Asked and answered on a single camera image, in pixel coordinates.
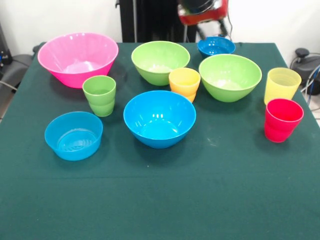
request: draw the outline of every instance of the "cup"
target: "cup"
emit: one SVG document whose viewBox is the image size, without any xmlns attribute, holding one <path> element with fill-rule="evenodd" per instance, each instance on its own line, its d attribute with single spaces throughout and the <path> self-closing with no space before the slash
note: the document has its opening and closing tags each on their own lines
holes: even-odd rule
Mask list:
<svg viewBox="0 0 320 240">
<path fill-rule="evenodd" d="M 283 143 L 304 117 L 303 108 L 295 101 L 276 98 L 266 106 L 264 134 L 274 143 Z"/>
<path fill-rule="evenodd" d="M 109 76 L 88 78 L 82 85 L 93 113 L 98 117 L 109 116 L 115 107 L 116 81 Z"/>
<path fill-rule="evenodd" d="M 276 67 L 268 72 L 264 103 L 267 105 L 272 99 L 289 99 L 291 100 L 299 85 L 301 84 L 301 76 L 285 67 Z"/>
<path fill-rule="evenodd" d="M 177 68 L 169 74 L 171 91 L 185 96 L 191 103 L 195 100 L 200 80 L 200 74 L 187 67 Z"/>
</svg>

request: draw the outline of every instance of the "white wall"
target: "white wall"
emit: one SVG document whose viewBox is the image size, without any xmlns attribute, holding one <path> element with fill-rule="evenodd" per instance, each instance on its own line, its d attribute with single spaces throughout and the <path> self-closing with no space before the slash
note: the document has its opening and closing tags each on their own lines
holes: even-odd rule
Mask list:
<svg viewBox="0 0 320 240">
<path fill-rule="evenodd" d="M 320 0 L 229 0 L 229 13 L 235 42 L 274 42 L 287 63 L 298 47 L 320 53 Z M 14 55 L 70 32 L 122 41 L 115 0 L 0 0 L 0 22 Z M 203 29 L 215 35 L 218 26 L 204 23 Z"/>
<path fill-rule="evenodd" d="M 297 48 L 320 53 L 320 0 L 229 0 L 229 16 L 234 42 L 276 43 L 287 64 Z M 219 30 L 202 26 L 207 35 Z"/>
<path fill-rule="evenodd" d="M 74 32 L 107 34 L 122 41 L 116 0 L 0 0 L 0 23 L 13 55 L 56 36 Z"/>
</svg>

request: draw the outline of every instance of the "dark blue bowl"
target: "dark blue bowl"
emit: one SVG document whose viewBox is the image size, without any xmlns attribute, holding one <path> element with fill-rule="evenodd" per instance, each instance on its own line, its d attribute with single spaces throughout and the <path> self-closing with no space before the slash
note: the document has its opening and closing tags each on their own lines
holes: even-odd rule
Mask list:
<svg viewBox="0 0 320 240">
<path fill-rule="evenodd" d="M 197 46 L 203 58 L 217 54 L 232 54 L 236 50 L 236 45 L 232 41 L 221 36 L 209 36 L 205 40 L 200 40 Z"/>
<path fill-rule="evenodd" d="M 124 122 L 145 145 L 165 149 L 181 141 L 196 121 L 196 110 L 175 92 L 147 91 L 131 99 L 123 111 Z"/>
</svg>

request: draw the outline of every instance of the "orange cup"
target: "orange cup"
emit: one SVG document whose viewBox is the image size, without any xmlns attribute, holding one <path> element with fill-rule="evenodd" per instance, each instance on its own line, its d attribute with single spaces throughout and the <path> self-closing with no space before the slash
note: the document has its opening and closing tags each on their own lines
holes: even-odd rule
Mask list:
<svg viewBox="0 0 320 240">
<path fill-rule="evenodd" d="M 186 97 L 191 103 L 195 100 L 200 80 L 200 74 L 187 67 L 177 68 L 169 74 L 171 91 Z"/>
</svg>

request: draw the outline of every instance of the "yellow cup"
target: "yellow cup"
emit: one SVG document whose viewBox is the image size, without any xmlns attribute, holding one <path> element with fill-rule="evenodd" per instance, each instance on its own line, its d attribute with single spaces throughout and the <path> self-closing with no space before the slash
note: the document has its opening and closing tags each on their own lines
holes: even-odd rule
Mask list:
<svg viewBox="0 0 320 240">
<path fill-rule="evenodd" d="M 264 103 L 267 105 L 273 99 L 289 99 L 291 100 L 299 85 L 301 84 L 301 76 L 285 67 L 276 67 L 268 72 Z"/>
<path fill-rule="evenodd" d="M 195 100 L 200 80 L 200 74 L 187 67 L 177 68 L 169 74 L 171 91 L 185 96 L 191 103 Z"/>
</svg>

